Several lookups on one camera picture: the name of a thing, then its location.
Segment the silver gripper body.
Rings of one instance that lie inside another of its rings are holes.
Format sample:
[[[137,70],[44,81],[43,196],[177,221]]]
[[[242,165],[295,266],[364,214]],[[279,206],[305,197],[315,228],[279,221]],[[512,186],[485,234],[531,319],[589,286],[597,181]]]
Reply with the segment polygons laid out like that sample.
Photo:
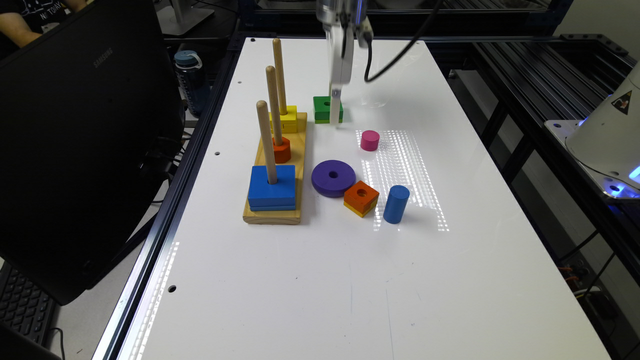
[[[367,0],[317,0],[316,18],[324,26],[359,28],[367,19]]]

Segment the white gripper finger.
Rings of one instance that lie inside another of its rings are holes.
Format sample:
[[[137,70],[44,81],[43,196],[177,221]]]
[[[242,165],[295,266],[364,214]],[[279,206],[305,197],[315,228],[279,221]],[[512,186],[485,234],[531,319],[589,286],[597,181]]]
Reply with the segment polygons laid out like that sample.
[[[340,122],[340,108],[341,108],[341,85],[331,85],[330,93],[330,113],[329,119],[331,125],[338,125]]]
[[[331,26],[326,35],[329,42],[330,89],[337,91],[351,81],[354,34],[351,27]]]

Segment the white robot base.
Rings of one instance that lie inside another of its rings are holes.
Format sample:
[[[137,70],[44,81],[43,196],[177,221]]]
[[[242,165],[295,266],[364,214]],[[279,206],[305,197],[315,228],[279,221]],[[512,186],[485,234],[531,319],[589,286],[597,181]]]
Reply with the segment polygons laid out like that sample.
[[[583,120],[545,123],[610,200],[639,198],[639,68]]]

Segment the person forearm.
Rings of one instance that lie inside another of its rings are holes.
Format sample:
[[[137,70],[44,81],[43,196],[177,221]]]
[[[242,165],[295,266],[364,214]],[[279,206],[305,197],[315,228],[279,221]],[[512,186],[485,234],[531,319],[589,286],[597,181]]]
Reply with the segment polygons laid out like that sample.
[[[2,1],[1,33],[19,48],[39,38],[42,26],[53,23],[64,9],[77,13],[87,6],[85,0]]]

